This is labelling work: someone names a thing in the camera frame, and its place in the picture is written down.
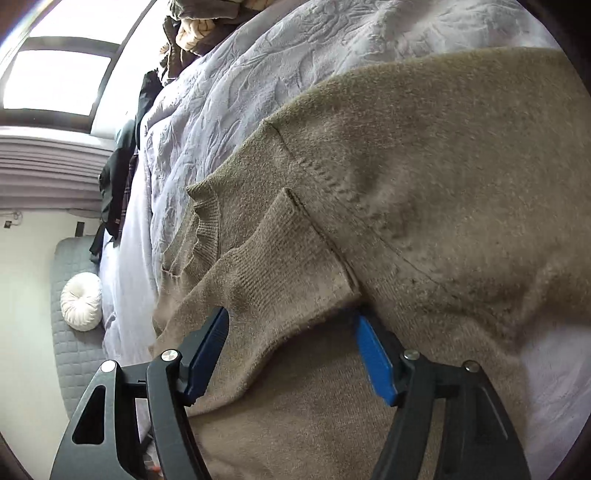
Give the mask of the tan knit sweater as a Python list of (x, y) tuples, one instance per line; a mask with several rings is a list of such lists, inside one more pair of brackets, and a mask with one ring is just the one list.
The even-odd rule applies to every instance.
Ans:
[(329, 79), (188, 195), (153, 349), (228, 309), (189, 413), (215, 479), (370, 476), (394, 412), (363, 367), (356, 306), (432, 360), (479, 362), (519, 434), (534, 324), (590, 316), (590, 97), (557, 50)]

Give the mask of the dark green black clothes pile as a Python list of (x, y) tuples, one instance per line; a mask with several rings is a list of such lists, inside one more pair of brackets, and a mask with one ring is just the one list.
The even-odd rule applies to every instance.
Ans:
[(100, 264), (102, 258), (105, 234), (108, 233), (115, 243), (120, 240), (131, 184), (137, 168), (140, 124), (162, 88), (156, 70), (148, 71), (143, 76), (135, 115), (119, 130), (114, 150), (99, 174), (100, 226), (89, 248), (90, 260), (96, 265)]

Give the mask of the striped cream brown clothes pile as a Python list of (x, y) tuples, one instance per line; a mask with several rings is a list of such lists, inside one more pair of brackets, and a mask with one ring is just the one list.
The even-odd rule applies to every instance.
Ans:
[(174, 81), (198, 57), (204, 57), (235, 29), (273, 1), (172, 0), (163, 22), (166, 43), (160, 53), (158, 77), (163, 86)]

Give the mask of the white round pleated cushion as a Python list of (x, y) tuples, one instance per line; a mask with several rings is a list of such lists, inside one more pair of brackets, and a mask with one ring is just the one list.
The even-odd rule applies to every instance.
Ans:
[(102, 320), (102, 284), (90, 272), (74, 275), (60, 294), (60, 310), (66, 324), (76, 331), (88, 332)]

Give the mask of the grey pleated curtain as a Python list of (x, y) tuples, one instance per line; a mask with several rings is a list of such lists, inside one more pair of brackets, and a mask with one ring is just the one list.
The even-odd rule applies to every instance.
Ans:
[(99, 216), (98, 177), (113, 141), (48, 128), (3, 126), (0, 148), (3, 211)]

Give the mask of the lavender embossed bed blanket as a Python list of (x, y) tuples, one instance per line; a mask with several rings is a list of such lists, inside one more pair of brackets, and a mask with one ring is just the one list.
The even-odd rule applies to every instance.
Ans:
[[(264, 119), (358, 69), (509, 48), (560, 51), (514, 1), (283, 1), (190, 65), (141, 125), (110, 352), (125, 363), (159, 353), (153, 315), (162, 258), (186, 216), (188, 189), (214, 174)], [(545, 479), (590, 413), (590, 316), (540, 320), (518, 356), (531, 404), (518, 435), (533, 477)]]

